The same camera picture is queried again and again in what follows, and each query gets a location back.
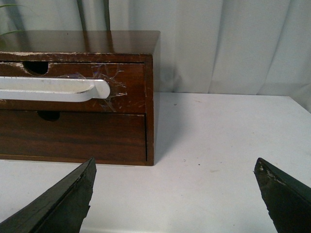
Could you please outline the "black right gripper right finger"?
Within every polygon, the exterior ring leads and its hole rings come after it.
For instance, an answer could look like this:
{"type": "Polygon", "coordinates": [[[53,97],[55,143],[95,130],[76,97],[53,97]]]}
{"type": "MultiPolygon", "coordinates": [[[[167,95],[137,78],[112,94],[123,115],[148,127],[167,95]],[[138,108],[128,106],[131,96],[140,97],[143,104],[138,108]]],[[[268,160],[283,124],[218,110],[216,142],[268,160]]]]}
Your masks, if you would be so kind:
{"type": "Polygon", "coordinates": [[[261,197],[279,233],[311,231],[311,188],[258,158],[254,168],[261,197]]]}

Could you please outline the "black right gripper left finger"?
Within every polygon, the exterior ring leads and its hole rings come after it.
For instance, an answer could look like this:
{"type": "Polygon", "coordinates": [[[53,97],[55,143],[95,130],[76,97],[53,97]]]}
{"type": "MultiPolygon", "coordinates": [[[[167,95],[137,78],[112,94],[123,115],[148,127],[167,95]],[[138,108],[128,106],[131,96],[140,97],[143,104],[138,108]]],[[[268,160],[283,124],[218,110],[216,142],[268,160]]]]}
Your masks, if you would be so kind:
{"type": "Polygon", "coordinates": [[[78,233],[86,218],[96,176],[90,158],[0,224],[2,233],[78,233]]]}

